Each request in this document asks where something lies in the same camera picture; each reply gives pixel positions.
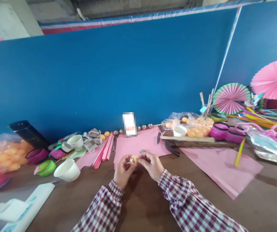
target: concrete pillar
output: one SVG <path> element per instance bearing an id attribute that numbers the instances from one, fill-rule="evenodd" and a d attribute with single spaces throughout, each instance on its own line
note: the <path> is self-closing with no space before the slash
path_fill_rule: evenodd
<path id="1" fill-rule="evenodd" d="M 25 0 L 0 0 L 0 36 L 3 40 L 44 35 Z"/>

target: pink pipe cleaner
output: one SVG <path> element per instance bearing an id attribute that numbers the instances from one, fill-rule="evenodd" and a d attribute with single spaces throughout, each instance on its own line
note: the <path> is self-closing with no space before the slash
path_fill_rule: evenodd
<path id="1" fill-rule="evenodd" d="M 239 125 L 243 125 L 243 128 L 245 130 L 239 129 L 238 128 Z M 255 123 L 252 123 L 252 122 L 249 122 L 249 123 L 240 122 L 240 123 L 237 123 L 235 125 L 235 128 L 239 132 L 248 132 L 249 129 L 251 128 L 251 126 L 255 126 L 259 131 L 263 132 L 265 135 L 269 136 L 270 138 L 272 138 L 273 140 L 275 140 L 277 142 L 277 132 L 274 130 L 275 128 L 277 128 L 277 125 L 272 126 L 270 130 L 263 130 L 259 125 L 255 124 Z"/>

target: black thermos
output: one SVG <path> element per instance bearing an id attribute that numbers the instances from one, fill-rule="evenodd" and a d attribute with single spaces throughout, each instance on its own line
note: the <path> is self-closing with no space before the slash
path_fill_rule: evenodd
<path id="1" fill-rule="evenodd" d="M 51 144 L 27 120 L 11 123 L 8 127 L 34 148 L 47 149 Z"/>

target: stack of pink paper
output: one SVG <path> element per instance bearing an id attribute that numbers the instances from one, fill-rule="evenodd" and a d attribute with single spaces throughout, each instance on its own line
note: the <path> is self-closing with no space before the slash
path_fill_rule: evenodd
<path id="1" fill-rule="evenodd" d="M 98 169 L 102 161 L 109 160 L 114 137 L 113 132 L 111 132 L 106 141 L 98 146 L 94 152 L 86 152 L 83 157 L 76 161 L 78 168 L 81 170 L 85 166 L 93 166 L 95 169 Z"/>
<path id="2" fill-rule="evenodd" d="M 163 140 L 160 140 L 159 144 L 157 144 L 159 132 L 161 131 L 158 127 L 153 127 L 151 129 L 138 131 L 135 137 L 119 135 L 114 159 L 115 169 L 123 156 L 130 154 L 139 156 L 139 152 L 142 149 L 146 149 L 148 152 L 158 156 L 170 154 L 170 152 L 166 150 Z"/>
<path id="3" fill-rule="evenodd" d="M 233 200 L 247 187 L 263 166 L 242 154 L 235 167 L 238 152 L 231 148 L 180 148 L 203 172 Z"/>

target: hand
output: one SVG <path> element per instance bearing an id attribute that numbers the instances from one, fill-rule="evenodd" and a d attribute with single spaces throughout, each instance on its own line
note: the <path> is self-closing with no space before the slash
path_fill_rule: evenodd
<path id="1" fill-rule="evenodd" d="M 132 155 L 126 155 L 122 157 L 120 163 L 118 164 L 115 170 L 113 181 L 122 190 L 126 187 L 126 184 L 128 183 L 130 176 L 137 167 L 137 163 L 133 165 L 128 163 L 130 161 L 131 156 Z"/>
<path id="2" fill-rule="evenodd" d="M 159 157 L 150 152 L 144 152 L 138 158 L 138 162 L 149 172 L 151 178 L 156 182 L 159 182 L 162 173 L 164 172 L 164 167 Z"/>

